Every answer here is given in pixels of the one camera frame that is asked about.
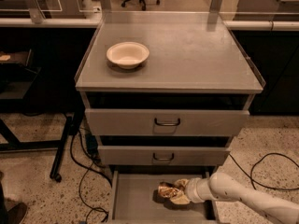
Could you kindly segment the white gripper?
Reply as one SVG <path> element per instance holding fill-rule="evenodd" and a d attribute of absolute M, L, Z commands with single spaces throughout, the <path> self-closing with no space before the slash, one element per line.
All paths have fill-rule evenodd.
<path fill-rule="evenodd" d="M 212 199 L 212 193 L 208 184 L 208 178 L 192 178 L 190 180 L 183 178 L 174 183 L 180 191 L 170 198 L 170 201 L 177 205 L 192 203 L 203 203 Z"/>

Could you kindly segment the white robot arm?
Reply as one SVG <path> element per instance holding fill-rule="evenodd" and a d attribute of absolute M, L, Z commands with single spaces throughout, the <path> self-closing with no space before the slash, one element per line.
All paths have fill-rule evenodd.
<path fill-rule="evenodd" d="M 225 173 L 215 173 L 210 178 L 180 179 L 176 184 L 181 189 L 172 192 L 170 198 L 175 204 L 239 201 L 273 224 L 299 224 L 299 204 L 246 188 Z"/>

